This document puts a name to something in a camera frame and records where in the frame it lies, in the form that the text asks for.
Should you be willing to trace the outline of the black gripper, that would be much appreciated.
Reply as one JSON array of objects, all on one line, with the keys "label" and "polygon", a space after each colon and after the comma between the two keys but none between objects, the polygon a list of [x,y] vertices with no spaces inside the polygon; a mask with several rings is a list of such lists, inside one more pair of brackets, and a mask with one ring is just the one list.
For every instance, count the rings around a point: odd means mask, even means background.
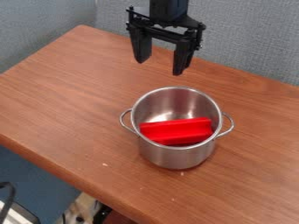
[{"label": "black gripper", "polygon": [[176,44],[172,74],[180,75],[201,47],[205,24],[188,16],[189,0],[149,0],[148,7],[129,6],[128,21],[134,60],[144,63],[152,55],[152,39]]}]

